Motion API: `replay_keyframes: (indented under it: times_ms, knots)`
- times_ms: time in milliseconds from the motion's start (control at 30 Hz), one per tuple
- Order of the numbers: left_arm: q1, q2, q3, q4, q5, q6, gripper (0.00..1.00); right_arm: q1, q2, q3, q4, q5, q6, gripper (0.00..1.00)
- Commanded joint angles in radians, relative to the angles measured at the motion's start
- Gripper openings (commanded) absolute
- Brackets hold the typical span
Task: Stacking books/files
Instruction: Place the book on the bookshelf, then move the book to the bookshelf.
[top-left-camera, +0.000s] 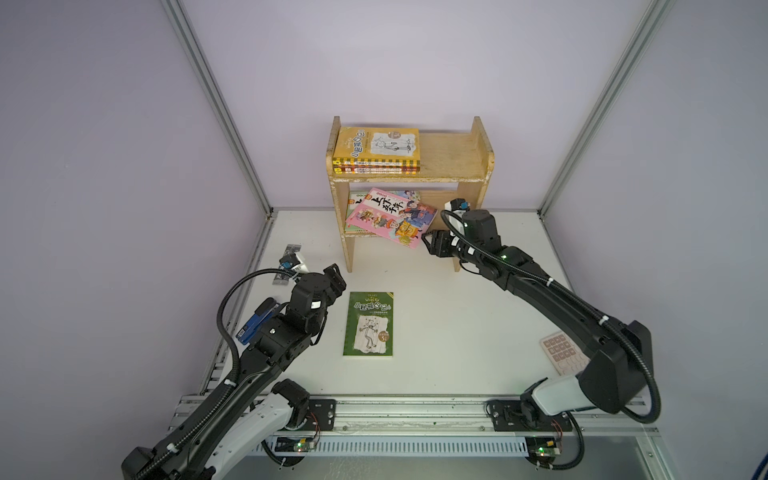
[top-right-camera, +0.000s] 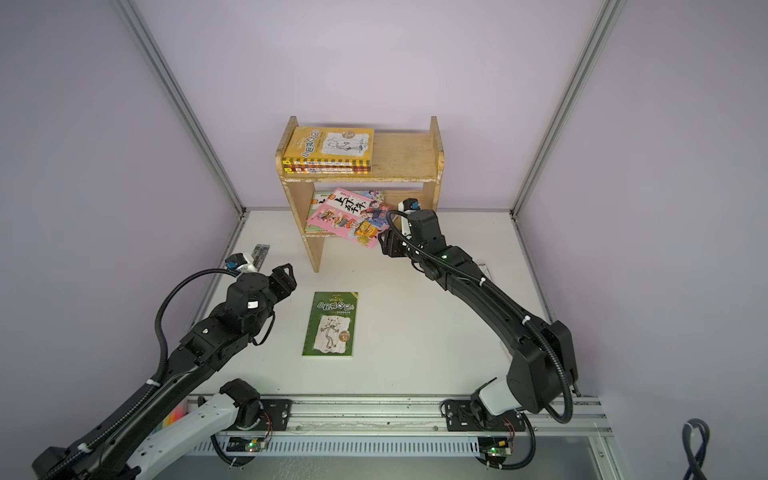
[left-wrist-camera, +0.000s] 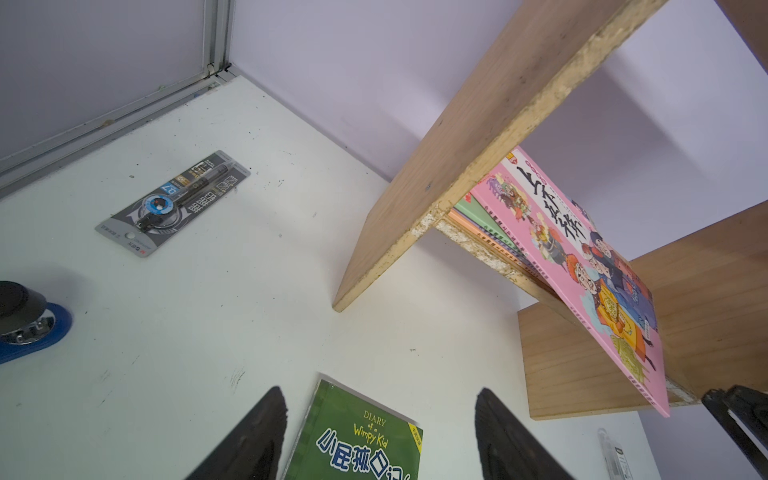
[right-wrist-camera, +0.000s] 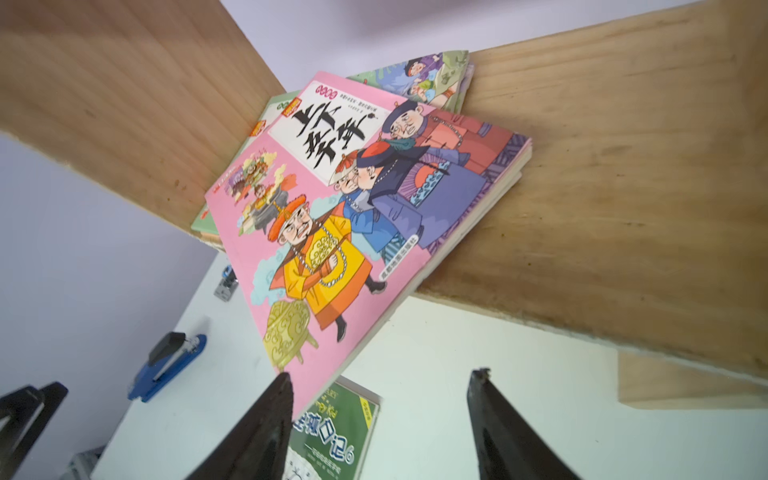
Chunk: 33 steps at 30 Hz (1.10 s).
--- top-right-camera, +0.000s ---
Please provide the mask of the red wimpy kid book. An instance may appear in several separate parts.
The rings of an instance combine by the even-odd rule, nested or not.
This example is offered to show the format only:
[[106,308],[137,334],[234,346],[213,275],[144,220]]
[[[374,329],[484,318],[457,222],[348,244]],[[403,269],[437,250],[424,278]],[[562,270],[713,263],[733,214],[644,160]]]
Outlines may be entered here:
[[282,169],[287,174],[370,174],[372,168],[370,166],[356,166],[356,165],[344,165],[344,164],[323,164],[323,165],[287,165],[284,164]]

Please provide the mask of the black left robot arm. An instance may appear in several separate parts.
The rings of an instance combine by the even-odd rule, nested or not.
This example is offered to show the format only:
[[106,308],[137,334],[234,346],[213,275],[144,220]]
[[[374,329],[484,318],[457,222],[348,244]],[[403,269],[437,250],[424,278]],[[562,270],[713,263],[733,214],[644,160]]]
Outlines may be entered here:
[[68,447],[50,447],[32,464],[39,479],[152,479],[207,437],[228,428],[248,430],[265,420],[278,428],[260,393],[241,379],[225,383],[200,410],[160,431],[178,405],[248,345],[262,345],[271,333],[276,305],[297,282],[291,264],[270,275],[234,276],[224,302],[170,349],[155,319],[160,360],[155,374],[94,429]]

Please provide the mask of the pink Chinese comic book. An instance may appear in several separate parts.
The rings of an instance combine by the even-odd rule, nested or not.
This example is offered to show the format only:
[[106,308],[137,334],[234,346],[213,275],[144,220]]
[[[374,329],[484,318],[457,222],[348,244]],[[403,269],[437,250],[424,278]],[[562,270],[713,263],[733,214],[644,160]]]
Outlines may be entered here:
[[307,223],[368,249],[378,245],[378,236],[388,229],[386,212],[392,206],[342,188],[308,216]]

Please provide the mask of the yellow green-edged wimpy kid book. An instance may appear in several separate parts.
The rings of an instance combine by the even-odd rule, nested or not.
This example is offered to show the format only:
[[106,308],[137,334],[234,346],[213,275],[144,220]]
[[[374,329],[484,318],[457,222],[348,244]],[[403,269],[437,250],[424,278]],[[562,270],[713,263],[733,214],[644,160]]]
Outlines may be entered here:
[[296,127],[283,153],[287,166],[370,166],[375,130],[370,128]]

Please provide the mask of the green pink bottom comic book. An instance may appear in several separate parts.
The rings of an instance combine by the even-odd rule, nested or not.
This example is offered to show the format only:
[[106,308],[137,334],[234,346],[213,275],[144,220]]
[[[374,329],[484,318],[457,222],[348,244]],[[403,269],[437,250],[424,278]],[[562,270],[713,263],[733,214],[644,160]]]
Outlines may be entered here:
[[[376,201],[384,201],[385,199],[384,193],[379,190],[352,190],[352,193]],[[308,216],[311,216],[317,210],[317,208],[322,205],[332,194],[332,190],[315,191],[308,210]],[[321,231],[321,228],[310,225],[309,223],[305,225],[305,232],[307,234]]]

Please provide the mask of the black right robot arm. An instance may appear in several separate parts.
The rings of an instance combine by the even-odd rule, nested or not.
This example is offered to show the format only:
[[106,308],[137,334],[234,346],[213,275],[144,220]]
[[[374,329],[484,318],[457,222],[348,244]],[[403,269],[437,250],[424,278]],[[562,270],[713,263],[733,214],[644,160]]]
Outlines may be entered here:
[[390,210],[385,219],[388,228],[379,235],[382,253],[408,258],[427,279],[473,310],[511,353],[506,386],[519,406],[570,423],[578,367],[568,327],[531,313],[485,275],[465,250],[448,244],[435,211]]

